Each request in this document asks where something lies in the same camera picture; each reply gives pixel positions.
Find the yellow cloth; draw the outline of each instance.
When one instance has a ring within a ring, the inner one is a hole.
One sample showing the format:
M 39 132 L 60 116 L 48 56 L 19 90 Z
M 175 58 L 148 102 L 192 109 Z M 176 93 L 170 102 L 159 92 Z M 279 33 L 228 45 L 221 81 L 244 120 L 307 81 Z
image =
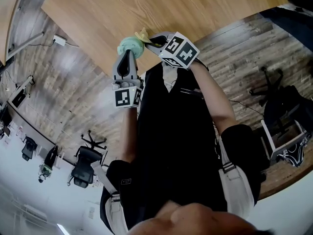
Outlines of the yellow cloth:
M 142 29 L 141 32 L 139 32 L 139 33 L 135 32 L 135 36 L 136 36 L 137 38 L 139 38 L 141 41 L 143 41 L 144 43 L 150 43 L 150 44 L 152 44 L 152 42 L 151 42 L 150 39 L 149 39 L 149 36 L 148 36 L 148 33 L 147 33 L 145 27 L 143 27 L 143 29 Z

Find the light fixture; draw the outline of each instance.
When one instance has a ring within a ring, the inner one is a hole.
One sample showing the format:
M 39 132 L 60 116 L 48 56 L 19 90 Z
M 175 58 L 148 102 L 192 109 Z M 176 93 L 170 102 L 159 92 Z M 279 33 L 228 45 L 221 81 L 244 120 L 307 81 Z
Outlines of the light fixture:
M 63 225 L 57 224 L 57 226 L 60 228 L 64 235 L 69 235 L 69 233 L 65 230 Z

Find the power outlet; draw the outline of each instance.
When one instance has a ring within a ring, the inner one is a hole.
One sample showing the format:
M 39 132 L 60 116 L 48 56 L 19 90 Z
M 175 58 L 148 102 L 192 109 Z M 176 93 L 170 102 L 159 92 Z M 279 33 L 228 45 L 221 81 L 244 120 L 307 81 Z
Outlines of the power outlet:
M 67 40 L 63 37 L 58 36 L 58 35 L 54 35 L 53 42 L 56 42 L 59 45 L 65 46 L 65 44 L 67 43 Z

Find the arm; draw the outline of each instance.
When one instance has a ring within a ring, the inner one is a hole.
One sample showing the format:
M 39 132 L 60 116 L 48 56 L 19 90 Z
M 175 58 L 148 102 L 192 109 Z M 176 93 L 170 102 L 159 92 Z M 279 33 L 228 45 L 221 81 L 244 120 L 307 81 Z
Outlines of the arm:
M 121 138 L 120 138 L 120 159 L 132 162 L 136 157 L 137 145 L 137 108 L 125 109 Z
M 228 127 L 238 124 L 229 100 L 207 69 L 198 62 L 193 62 L 190 69 L 201 89 L 219 135 Z

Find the black office chair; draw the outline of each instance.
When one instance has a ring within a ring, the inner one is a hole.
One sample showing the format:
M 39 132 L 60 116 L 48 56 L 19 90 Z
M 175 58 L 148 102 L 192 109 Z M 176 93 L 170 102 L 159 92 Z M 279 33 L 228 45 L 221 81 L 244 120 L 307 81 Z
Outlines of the black office chair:
M 313 101 L 302 97 L 295 86 L 281 87 L 266 103 L 264 122 L 272 137 L 281 133 L 277 136 L 280 139 L 295 124 L 295 120 L 302 126 L 305 135 L 285 146 L 283 153 L 274 159 L 284 159 L 299 167 L 303 162 L 303 147 L 313 134 Z
M 283 74 L 283 71 L 281 69 L 277 70 L 277 72 L 280 74 L 280 77 L 277 79 L 277 81 L 275 83 L 271 84 L 270 80 L 268 78 L 266 68 L 262 67 L 261 71 L 264 72 L 268 89 L 266 91 L 260 91 L 260 92 L 255 92 L 255 90 L 251 90 L 250 95 L 251 96 L 264 95 L 265 97 L 259 101 L 260 105 L 264 106 L 266 104 L 266 102 L 268 101 L 268 99 L 277 93 L 279 86 L 280 86 L 280 82 L 282 81 L 284 74 Z
M 70 186 L 71 180 L 74 179 L 75 185 L 86 188 L 93 182 L 94 171 L 91 164 L 96 161 L 101 161 L 102 154 L 85 146 L 81 146 L 77 153 L 79 153 L 78 162 L 71 173 L 71 178 L 67 185 Z
M 105 142 L 107 141 L 106 138 L 104 138 L 103 141 L 95 142 L 95 141 L 92 139 L 90 133 L 91 133 L 91 130 L 88 130 L 88 136 L 89 136 L 90 141 L 84 139 L 84 134 L 81 135 L 81 138 L 82 138 L 82 140 L 84 140 L 86 143 L 88 143 L 88 144 L 91 145 L 91 149 L 94 149 L 95 147 L 97 147 L 97 148 L 99 148 L 99 149 L 103 149 L 103 150 L 107 149 L 106 146 L 104 146 L 104 147 L 101 147 L 101 146 L 100 146 L 100 144 L 103 144 L 103 143 L 105 143 Z
M 25 137 L 24 142 L 26 140 L 25 146 L 22 150 L 22 157 L 28 161 L 33 158 L 33 152 L 37 149 L 37 144 L 30 137 Z

